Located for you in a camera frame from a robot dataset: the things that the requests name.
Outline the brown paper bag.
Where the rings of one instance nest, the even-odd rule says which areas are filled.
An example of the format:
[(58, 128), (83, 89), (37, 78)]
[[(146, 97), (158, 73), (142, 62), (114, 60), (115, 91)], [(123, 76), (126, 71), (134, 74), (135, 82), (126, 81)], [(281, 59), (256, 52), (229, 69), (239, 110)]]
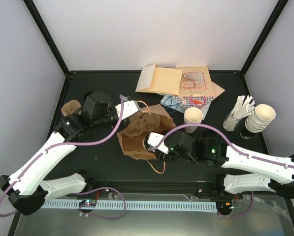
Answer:
[[(144, 107), (133, 116), (137, 116), (141, 118), (143, 114), (145, 113), (154, 113), (154, 114), (160, 115), (160, 118), (161, 118), (160, 127), (152, 132), (160, 134), (176, 127), (172, 117), (168, 114), (165, 108), (161, 106), (160, 104)], [(119, 144), (123, 151), (123, 154), (135, 160), (145, 160), (148, 163), (150, 162), (150, 160), (155, 160), (156, 159), (155, 154), (145, 150), (142, 147), (142, 140), (149, 133), (151, 132), (143, 132), (139, 136), (128, 137), (123, 133), (123, 130), (118, 132), (117, 138), (119, 140)]]

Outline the single white paper cup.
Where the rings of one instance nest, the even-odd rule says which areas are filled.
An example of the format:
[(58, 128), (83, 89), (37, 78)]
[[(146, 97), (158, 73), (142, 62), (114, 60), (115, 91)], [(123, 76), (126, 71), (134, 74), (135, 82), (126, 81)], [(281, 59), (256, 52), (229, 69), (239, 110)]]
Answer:
[(149, 144), (147, 143), (147, 137), (145, 137), (143, 140), (142, 140), (142, 147), (145, 149), (145, 150), (149, 150)]

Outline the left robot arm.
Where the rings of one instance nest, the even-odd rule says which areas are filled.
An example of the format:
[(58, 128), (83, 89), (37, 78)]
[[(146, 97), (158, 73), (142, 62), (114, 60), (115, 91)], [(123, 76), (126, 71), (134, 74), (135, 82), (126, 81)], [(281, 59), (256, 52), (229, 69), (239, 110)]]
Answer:
[(64, 118), (41, 149), (15, 173), (0, 176), (0, 188), (15, 212), (31, 215), (58, 197), (92, 195), (94, 179), (86, 171), (53, 180), (45, 177), (78, 146), (96, 146), (108, 141), (139, 110), (138, 103), (130, 97), (121, 95), (120, 103), (116, 104), (102, 91), (89, 94), (84, 104), (77, 100), (65, 103)]

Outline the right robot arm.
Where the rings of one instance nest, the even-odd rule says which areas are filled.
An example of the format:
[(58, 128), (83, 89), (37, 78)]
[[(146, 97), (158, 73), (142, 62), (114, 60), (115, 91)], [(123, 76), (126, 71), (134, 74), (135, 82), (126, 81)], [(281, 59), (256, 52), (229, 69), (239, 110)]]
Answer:
[(228, 194), (249, 191), (268, 191), (294, 199), (294, 155), (277, 157), (221, 143), (215, 137), (195, 139), (185, 132), (174, 132), (165, 138), (151, 133), (145, 141), (156, 158), (188, 162), (224, 169), (245, 171), (244, 175), (219, 175), (213, 185), (213, 195), (225, 198)]

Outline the black lid stack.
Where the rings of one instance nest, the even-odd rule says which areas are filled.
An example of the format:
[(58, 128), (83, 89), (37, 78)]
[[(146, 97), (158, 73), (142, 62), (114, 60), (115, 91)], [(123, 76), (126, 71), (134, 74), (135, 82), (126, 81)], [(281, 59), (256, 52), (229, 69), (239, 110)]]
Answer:
[(207, 130), (204, 132), (204, 136), (205, 136), (206, 138), (215, 138), (215, 139), (220, 139), (220, 137), (221, 137), (217, 132), (215, 132), (215, 131), (213, 131), (213, 130), (209, 130), (209, 129), (207, 129)]

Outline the black cup sleeve stack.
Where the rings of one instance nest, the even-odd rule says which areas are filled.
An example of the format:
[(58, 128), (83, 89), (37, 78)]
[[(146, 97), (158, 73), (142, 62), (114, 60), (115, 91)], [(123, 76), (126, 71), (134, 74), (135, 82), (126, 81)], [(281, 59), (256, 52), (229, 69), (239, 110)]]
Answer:
[(86, 94), (84, 94), (83, 100), (86, 101), (87, 97), (89, 95), (91, 95), (93, 93), (93, 91), (87, 92)]

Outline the white paper cup stack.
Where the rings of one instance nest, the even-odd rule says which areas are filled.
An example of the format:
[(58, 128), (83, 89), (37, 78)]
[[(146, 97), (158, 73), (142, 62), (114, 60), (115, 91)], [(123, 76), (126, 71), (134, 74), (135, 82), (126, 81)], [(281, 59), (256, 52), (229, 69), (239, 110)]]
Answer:
[[(185, 124), (199, 124), (202, 122), (203, 113), (199, 108), (190, 107), (184, 112), (184, 123)], [(196, 126), (190, 126), (184, 128), (185, 132), (188, 134), (192, 134), (197, 129)]]

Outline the yellow padded envelope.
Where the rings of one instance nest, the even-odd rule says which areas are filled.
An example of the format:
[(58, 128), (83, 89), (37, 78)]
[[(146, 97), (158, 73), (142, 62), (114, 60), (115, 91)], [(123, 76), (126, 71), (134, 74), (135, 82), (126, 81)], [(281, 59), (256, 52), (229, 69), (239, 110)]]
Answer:
[(142, 68), (136, 92), (178, 95), (183, 69), (156, 67), (156, 64)]

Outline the brown cardboard cup carrier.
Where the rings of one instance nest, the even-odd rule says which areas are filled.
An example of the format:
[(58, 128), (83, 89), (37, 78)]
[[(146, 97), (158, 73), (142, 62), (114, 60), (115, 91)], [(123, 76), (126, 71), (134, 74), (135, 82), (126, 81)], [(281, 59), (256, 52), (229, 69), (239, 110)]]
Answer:
[(82, 105), (77, 100), (71, 100), (67, 103), (65, 103), (62, 108), (61, 112), (64, 117), (70, 116), (70, 115), (79, 115), (82, 110)]

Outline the blue checkered paper bag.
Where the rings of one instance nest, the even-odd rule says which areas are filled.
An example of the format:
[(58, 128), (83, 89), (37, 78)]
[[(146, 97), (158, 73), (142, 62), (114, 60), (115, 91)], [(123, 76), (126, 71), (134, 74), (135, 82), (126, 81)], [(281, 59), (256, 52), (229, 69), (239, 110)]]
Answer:
[(188, 109), (190, 107), (196, 107), (201, 109), (206, 104), (210, 103), (215, 99), (214, 96), (185, 96), (185, 97), (179, 97), (179, 96), (173, 96), (172, 97), (176, 102), (178, 102), (182, 107), (185, 109)]

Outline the cakes printed paper bag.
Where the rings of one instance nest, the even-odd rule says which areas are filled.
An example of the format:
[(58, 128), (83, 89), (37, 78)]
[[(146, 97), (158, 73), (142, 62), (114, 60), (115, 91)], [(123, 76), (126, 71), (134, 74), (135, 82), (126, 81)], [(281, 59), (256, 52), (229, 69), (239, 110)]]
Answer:
[(177, 66), (176, 69), (182, 69), (182, 77), (178, 93), (179, 97), (215, 95), (207, 66)]

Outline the tan flat paper bag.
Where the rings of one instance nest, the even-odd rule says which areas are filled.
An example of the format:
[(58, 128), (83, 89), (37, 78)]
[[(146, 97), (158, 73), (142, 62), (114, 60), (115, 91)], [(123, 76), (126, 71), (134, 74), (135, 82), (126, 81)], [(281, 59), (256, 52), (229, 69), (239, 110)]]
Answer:
[(212, 82), (213, 90), (214, 90), (214, 98), (216, 99), (218, 96), (220, 96), (223, 92), (225, 92), (225, 89), (217, 85), (216, 83)]

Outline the white lid stack on sleeve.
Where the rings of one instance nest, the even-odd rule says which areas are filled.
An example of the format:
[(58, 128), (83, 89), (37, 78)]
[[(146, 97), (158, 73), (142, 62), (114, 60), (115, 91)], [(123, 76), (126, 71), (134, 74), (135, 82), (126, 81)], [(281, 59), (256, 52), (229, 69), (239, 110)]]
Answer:
[(245, 120), (240, 130), (243, 139), (250, 139), (265, 128), (276, 118), (275, 110), (266, 104), (259, 104)]

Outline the black frame post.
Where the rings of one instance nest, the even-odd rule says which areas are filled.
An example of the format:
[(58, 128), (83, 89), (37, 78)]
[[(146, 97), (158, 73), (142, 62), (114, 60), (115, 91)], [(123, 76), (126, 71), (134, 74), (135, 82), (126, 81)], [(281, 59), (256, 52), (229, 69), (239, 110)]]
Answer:
[(261, 33), (259, 34), (254, 46), (252, 47), (246, 61), (244, 62), (240, 70), (240, 73), (243, 76), (245, 76), (246, 73), (248, 72), (249, 68), (251, 67), (253, 61), (255, 60), (256, 56), (261, 50), (264, 42), (266, 41), (267, 37), (269, 36), (271, 30), (275, 26), (277, 20), (279, 19), (280, 15), (282, 14), (288, 2), (289, 2), (288, 0), (277, 1), (275, 7), (273, 8), (268, 20), (266, 21)]
[(51, 50), (54, 58), (56, 59), (59, 67), (61, 68), (63, 74), (66, 76), (69, 74), (69, 69), (55, 43), (51, 33), (49, 32), (38, 8), (36, 7), (33, 0), (23, 0), (26, 8), (28, 9), (30, 15), (32, 16), (36, 26), (38, 27), (39, 31), (41, 32), (45, 42), (47, 43), (49, 49)]

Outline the right black frame post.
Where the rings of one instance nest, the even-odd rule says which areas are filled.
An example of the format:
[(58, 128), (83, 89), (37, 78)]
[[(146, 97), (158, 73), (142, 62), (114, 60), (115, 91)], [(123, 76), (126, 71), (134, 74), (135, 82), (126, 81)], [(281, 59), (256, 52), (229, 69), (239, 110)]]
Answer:
[(244, 62), (240, 70), (240, 73), (243, 76), (245, 76), (246, 73), (248, 72), (249, 68), (251, 67), (253, 61), (255, 60), (256, 56), (261, 50), (264, 42), (266, 41), (267, 37), (269, 36), (271, 30), (275, 26), (277, 20), (279, 19), (280, 15), (282, 14), (288, 2), (289, 2), (288, 0), (277, 1), (275, 7), (273, 8), (268, 20), (266, 21), (261, 33), (259, 34), (254, 46), (252, 47), (246, 61)]

